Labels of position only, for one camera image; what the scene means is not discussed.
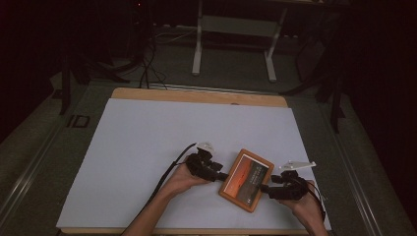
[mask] black device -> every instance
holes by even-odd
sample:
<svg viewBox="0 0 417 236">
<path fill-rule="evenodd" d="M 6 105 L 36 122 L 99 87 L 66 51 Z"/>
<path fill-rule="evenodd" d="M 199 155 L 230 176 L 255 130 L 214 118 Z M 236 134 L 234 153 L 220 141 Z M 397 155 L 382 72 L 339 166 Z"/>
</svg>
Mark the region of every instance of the black device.
<svg viewBox="0 0 417 236">
<path fill-rule="evenodd" d="M 260 185 L 261 192 L 268 194 L 270 199 L 299 201 L 306 194 L 311 194 L 320 208 L 323 220 L 325 220 L 326 212 L 322 205 L 320 192 L 318 191 L 320 197 L 318 198 L 316 194 L 309 189 L 309 184 L 311 183 L 298 176 L 296 170 L 285 170 L 281 175 L 271 175 L 270 180 L 272 183 L 282 184 L 281 187 L 270 187 L 264 184 Z"/>
<path fill-rule="evenodd" d="M 223 165 L 211 161 L 212 155 L 208 150 L 200 147 L 197 150 L 197 153 L 190 154 L 185 161 L 190 173 L 211 182 L 225 181 L 229 175 L 219 172 Z"/>
</svg>

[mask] dark background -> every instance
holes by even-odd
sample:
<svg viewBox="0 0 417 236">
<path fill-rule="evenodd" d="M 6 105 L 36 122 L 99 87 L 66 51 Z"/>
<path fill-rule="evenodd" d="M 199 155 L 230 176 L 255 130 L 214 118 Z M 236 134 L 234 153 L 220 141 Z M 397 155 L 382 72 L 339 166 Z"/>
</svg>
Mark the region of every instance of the dark background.
<svg viewBox="0 0 417 236">
<path fill-rule="evenodd" d="M 111 12 L 101 18 L 97 12 L 102 7 L 97 5 L 99 2 L 104 1 L 0 3 L 0 142 L 53 92 L 48 80 L 61 70 L 63 37 L 77 42 L 95 60 L 106 61 L 117 53 L 130 56 L 126 42 L 131 38 L 114 37 L 129 35 L 131 18 L 121 18 L 116 27 L 110 26 L 115 23 L 114 19 L 120 18 L 112 17 Z M 119 2 L 125 6 L 129 3 Z M 195 23 L 197 1 L 155 0 L 150 3 L 158 25 Z M 414 188 L 417 164 L 417 126 L 414 122 L 417 117 L 413 81 L 417 78 L 417 1 L 369 0 L 353 5 L 358 11 L 340 26 L 346 37 L 336 41 L 333 49 L 345 70 L 343 90 L 350 96 L 416 227 L 417 209 L 413 201 L 417 197 Z M 208 6 L 208 10 L 217 11 L 213 6 L 211 9 Z M 126 11 L 123 9 L 121 5 L 119 14 L 123 15 Z M 250 14 L 254 18 L 273 17 L 260 9 Z M 297 20 L 296 15 L 290 17 L 295 20 L 292 26 L 285 26 L 285 30 L 297 32 L 303 19 Z M 111 34 L 112 28 L 119 29 L 118 33 Z"/>
</svg>

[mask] white table leg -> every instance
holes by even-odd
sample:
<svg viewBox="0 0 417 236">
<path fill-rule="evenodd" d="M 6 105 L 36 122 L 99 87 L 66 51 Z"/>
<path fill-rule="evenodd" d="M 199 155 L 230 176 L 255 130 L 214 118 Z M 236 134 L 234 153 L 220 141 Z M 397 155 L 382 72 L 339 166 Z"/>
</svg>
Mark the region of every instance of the white table leg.
<svg viewBox="0 0 417 236">
<path fill-rule="evenodd" d="M 194 53 L 193 76 L 200 74 L 200 65 L 202 62 L 202 19 L 203 19 L 203 0 L 199 0 L 199 17 L 197 19 L 197 45 Z"/>
<path fill-rule="evenodd" d="M 273 54 L 273 50 L 275 49 L 276 42 L 278 41 L 279 34 L 282 29 L 282 24 L 286 16 L 286 12 L 287 12 L 287 9 L 284 8 L 282 10 L 279 23 L 276 25 L 275 31 L 273 33 L 272 44 L 270 45 L 269 50 L 265 52 L 265 62 L 267 64 L 268 78 L 269 78 L 269 81 L 272 83 L 276 82 L 275 69 L 273 68 L 273 62 L 272 62 L 272 54 Z"/>
</svg>

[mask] white board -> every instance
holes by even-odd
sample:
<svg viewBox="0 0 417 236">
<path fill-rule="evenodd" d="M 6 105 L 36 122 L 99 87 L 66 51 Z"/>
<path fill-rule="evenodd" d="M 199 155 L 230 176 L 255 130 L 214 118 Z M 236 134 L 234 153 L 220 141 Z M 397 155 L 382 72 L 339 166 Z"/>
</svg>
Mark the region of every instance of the white board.
<svg viewBox="0 0 417 236">
<path fill-rule="evenodd" d="M 112 98 L 57 227 L 127 227 L 171 162 L 199 142 L 212 143 L 212 160 L 223 164 L 225 173 L 241 148 L 274 163 L 272 174 L 280 174 L 277 166 L 288 160 L 309 161 L 290 108 Z M 310 168 L 299 174 L 315 179 Z M 156 228 L 304 229 L 268 195 L 248 213 L 221 197 L 220 186 L 197 186 L 178 196 Z M 328 220 L 325 225 L 330 229 Z"/>
</svg>

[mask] picture frame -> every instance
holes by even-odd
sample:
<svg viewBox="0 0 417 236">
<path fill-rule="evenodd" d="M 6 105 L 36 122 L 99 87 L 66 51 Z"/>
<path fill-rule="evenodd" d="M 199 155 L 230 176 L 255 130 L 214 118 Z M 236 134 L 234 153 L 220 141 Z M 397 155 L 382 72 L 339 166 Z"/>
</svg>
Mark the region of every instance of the picture frame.
<svg viewBox="0 0 417 236">
<path fill-rule="evenodd" d="M 254 212 L 262 194 L 259 186 L 267 183 L 273 167 L 273 163 L 241 149 L 218 193 L 242 209 Z"/>
</svg>

